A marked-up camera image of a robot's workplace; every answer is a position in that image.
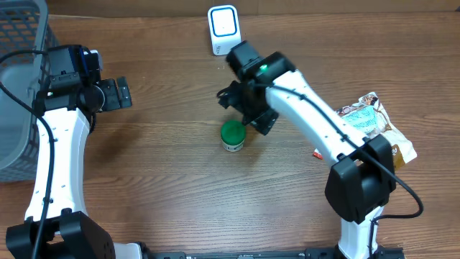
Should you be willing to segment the green lid jar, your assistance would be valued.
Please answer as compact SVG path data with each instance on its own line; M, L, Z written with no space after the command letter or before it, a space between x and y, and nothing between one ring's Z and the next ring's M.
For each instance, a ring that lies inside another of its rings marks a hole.
M245 126L235 120L225 122L220 131L221 143L225 150L237 152L243 148L246 138Z

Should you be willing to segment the red snack bar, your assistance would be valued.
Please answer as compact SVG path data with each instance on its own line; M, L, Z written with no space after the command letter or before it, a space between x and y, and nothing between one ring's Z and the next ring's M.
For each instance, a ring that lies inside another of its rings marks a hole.
M317 149L314 150L313 156L318 158L318 159L320 159L320 160L323 160L322 154L320 154L320 152Z

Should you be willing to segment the teal wet wipes pack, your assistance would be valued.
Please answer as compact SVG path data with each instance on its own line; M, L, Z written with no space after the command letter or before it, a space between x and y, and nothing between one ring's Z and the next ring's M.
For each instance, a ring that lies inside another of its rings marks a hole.
M351 126L369 134L377 128L377 118L372 106L363 106L342 117Z

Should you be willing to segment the brown white snack bag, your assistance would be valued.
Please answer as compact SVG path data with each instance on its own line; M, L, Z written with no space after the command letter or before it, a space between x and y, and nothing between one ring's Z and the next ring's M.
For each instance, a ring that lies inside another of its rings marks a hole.
M390 121L390 118L381 104L379 97L375 92L370 92L358 99L358 102L336 110L336 113L343 117L344 115L360 109L363 106L372 106L377 118L377 128L369 134L370 138L378 135L384 136L392 148L393 165L395 170L401 169L404 165L417 158L413 144L404 134Z

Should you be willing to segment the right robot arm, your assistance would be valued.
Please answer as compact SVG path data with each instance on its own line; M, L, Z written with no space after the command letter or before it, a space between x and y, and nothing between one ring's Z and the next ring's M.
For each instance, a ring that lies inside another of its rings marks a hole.
M334 248L306 250L308 258L402 258L402 250L377 244L373 221L396 187L389 141L382 135L370 138L346 122L282 53L263 58L243 41L230 49L226 62L238 79L218 92L219 104L234 107L244 125L263 135L283 115L328 164L325 195L341 217L341 237Z

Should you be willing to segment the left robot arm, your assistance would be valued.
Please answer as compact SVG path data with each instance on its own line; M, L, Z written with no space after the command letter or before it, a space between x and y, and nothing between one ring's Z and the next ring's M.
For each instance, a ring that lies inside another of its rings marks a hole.
M1 64L1 172L35 176L24 221L6 231L15 258L140 258L137 243L116 243L86 211L83 161L96 115L132 105L125 78L102 79L101 57L82 45L23 50Z

